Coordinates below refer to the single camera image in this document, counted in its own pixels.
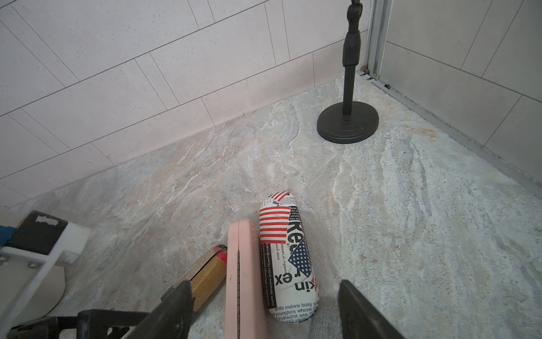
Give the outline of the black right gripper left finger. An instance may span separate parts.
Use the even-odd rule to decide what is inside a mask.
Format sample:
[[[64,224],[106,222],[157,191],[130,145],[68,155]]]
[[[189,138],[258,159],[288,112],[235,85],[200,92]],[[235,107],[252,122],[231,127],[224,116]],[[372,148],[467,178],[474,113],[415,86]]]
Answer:
[[[189,281],[182,281],[152,312],[136,312],[136,322],[122,338],[187,338],[194,298]]]

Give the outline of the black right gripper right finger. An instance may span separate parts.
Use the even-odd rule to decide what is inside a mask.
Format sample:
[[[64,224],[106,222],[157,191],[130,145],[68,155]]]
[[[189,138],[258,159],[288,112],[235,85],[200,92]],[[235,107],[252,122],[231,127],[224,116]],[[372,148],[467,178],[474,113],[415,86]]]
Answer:
[[[348,280],[342,280],[338,306],[343,338],[405,339]]]

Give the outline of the plaid brown case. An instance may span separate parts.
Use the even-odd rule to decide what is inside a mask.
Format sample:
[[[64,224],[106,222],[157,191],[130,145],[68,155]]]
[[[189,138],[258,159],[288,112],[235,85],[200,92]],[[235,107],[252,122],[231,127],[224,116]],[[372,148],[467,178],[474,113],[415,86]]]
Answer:
[[[227,275],[227,246],[219,244],[202,255],[180,278],[166,289],[160,301],[171,295],[177,286],[189,281],[193,295],[193,312],[199,313],[220,289]]]

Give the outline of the pink slim case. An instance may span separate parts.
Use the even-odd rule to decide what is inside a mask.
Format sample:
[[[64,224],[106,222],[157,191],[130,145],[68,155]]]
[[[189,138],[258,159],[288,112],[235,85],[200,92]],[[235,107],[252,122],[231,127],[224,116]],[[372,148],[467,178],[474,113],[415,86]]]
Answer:
[[[224,337],[268,337],[260,238],[249,219],[231,223],[228,231]]]

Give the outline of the flag print case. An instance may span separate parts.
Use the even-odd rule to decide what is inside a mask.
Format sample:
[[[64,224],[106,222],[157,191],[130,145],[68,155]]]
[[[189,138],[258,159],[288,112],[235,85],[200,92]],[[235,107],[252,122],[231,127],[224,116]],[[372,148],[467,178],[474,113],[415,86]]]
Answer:
[[[265,306],[280,322],[304,322],[316,313],[319,292],[296,199],[271,194],[258,214]]]

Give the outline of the grey oval case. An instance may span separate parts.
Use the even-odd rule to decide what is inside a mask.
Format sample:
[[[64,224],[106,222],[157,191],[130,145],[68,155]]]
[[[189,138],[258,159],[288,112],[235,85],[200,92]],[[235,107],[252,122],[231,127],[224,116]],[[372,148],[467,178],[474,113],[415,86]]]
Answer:
[[[309,331],[310,339],[342,339],[340,311],[337,306],[324,306],[318,309]]]

